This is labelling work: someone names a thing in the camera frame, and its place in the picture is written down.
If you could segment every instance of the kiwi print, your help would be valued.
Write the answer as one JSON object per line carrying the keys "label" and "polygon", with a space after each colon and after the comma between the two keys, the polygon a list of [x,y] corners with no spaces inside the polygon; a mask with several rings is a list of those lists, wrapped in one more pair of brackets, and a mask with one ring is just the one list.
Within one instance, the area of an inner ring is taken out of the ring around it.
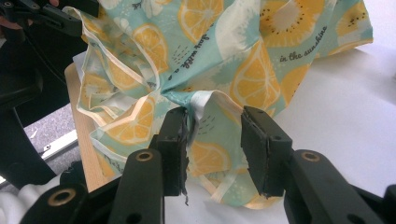
{"label": "kiwi print", "polygon": [[347,35],[349,33],[357,31],[360,26],[366,23],[369,19],[368,13],[364,4],[359,2],[350,8],[337,22],[335,28],[338,35]]}
{"label": "kiwi print", "polygon": [[268,1],[262,6],[260,31],[267,47],[295,47],[315,29],[324,0]]}

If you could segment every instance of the orange slice print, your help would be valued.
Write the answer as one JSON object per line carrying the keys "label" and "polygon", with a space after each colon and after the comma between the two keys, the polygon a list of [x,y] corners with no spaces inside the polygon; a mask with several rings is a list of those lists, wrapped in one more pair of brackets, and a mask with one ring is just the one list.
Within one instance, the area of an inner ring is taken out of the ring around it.
{"label": "orange slice print", "polygon": [[194,44],[223,11],[223,0],[183,0],[178,22],[186,37]]}
{"label": "orange slice print", "polygon": [[106,133],[123,145],[140,144],[149,140],[153,119],[154,99],[148,97],[141,105],[135,119],[128,117],[115,121],[114,127],[108,129]]}
{"label": "orange slice print", "polygon": [[231,98],[240,106],[266,109],[279,97],[280,87],[268,52],[259,40],[238,67],[231,84]]}
{"label": "orange slice print", "polygon": [[228,152],[215,143],[194,141],[191,146],[191,174],[194,176],[226,171],[231,168]]}
{"label": "orange slice print", "polygon": [[158,74],[168,67],[168,46],[161,30],[152,23],[145,23],[132,33],[133,40],[146,52],[148,60],[152,60]]}

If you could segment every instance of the kiwi slice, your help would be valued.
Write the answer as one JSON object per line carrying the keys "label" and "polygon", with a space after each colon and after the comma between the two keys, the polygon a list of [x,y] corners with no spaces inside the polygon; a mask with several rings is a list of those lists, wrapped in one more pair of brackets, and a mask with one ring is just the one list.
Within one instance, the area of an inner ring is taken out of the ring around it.
{"label": "kiwi slice", "polygon": [[314,31],[324,0],[267,1],[260,14],[260,31],[267,47],[300,45]]}

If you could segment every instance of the orange slice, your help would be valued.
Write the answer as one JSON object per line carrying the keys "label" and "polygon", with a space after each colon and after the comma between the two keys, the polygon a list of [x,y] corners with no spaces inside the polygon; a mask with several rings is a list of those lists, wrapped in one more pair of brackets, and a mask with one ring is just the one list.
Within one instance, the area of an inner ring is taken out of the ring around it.
{"label": "orange slice", "polygon": [[300,45],[314,31],[324,0],[267,1],[260,17],[260,31],[267,47]]}
{"label": "orange slice", "polygon": [[148,141],[151,137],[150,130],[154,119],[154,99],[148,97],[141,105],[136,117],[134,119],[131,117],[132,115],[113,122],[115,126],[106,133],[117,142],[127,146]]}
{"label": "orange slice", "polygon": [[132,37],[146,52],[148,60],[152,60],[159,74],[169,68],[168,46],[163,33],[156,25],[145,23],[133,31]]}
{"label": "orange slice", "polygon": [[231,168],[228,152],[215,143],[194,141],[191,146],[191,174],[205,175]]}
{"label": "orange slice", "polygon": [[297,67],[290,72],[288,72],[285,77],[283,77],[280,83],[280,89],[282,90],[283,98],[285,99],[286,105],[288,105],[293,97],[300,83],[305,77],[306,71],[308,71],[309,64]]}
{"label": "orange slice", "polygon": [[186,37],[194,44],[223,11],[223,0],[183,0],[178,22]]}
{"label": "orange slice", "polygon": [[261,39],[236,70],[230,96],[241,106],[266,109],[278,99],[279,94],[280,87]]}

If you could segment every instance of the lemon slice print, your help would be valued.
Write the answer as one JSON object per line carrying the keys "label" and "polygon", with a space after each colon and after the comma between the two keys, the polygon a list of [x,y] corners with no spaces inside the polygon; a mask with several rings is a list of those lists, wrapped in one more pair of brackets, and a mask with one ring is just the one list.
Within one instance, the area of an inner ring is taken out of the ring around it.
{"label": "lemon slice print", "polygon": [[231,161],[228,152],[216,143],[194,141],[191,146],[190,171],[193,176],[229,170]]}
{"label": "lemon slice print", "polygon": [[106,133],[115,141],[126,146],[148,141],[154,119],[154,99],[148,97],[141,105],[136,117],[134,119],[131,117],[132,115],[113,122],[114,127],[106,130]]}
{"label": "lemon slice print", "polygon": [[94,73],[86,73],[82,79],[79,103],[90,109],[91,97],[93,94],[111,93],[111,87],[107,81],[99,75]]}
{"label": "lemon slice print", "polygon": [[196,44],[223,11],[223,0],[183,0],[178,22],[186,37]]}
{"label": "lemon slice print", "polygon": [[106,161],[105,156],[96,151],[96,157],[99,161],[99,165],[102,168],[102,174],[104,176],[114,176],[115,172],[111,169],[110,164]]}
{"label": "lemon slice print", "polygon": [[368,21],[369,15],[363,2],[359,2],[351,7],[339,22],[335,31],[338,35],[347,35],[359,30],[359,25]]}
{"label": "lemon slice print", "polygon": [[279,97],[280,87],[268,52],[260,39],[236,70],[230,96],[240,106],[266,109]]}
{"label": "lemon slice print", "polygon": [[306,71],[308,71],[309,64],[297,67],[290,72],[288,72],[285,77],[283,77],[280,83],[280,89],[282,90],[283,98],[285,99],[286,105],[288,105],[293,97],[300,83],[305,77]]}
{"label": "lemon slice print", "polygon": [[132,38],[146,52],[159,74],[168,69],[168,46],[156,25],[145,23],[139,26],[133,31]]}
{"label": "lemon slice print", "polygon": [[267,1],[262,7],[260,31],[267,47],[295,47],[315,28],[324,0]]}
{"label": "lemon slice print", "polygon": [[108,77],[113,82],[114,86],[122,91],[133,89],[139,85],[139,82],[134,80],[133,77],[124,72],[118,65],[107,59]]}

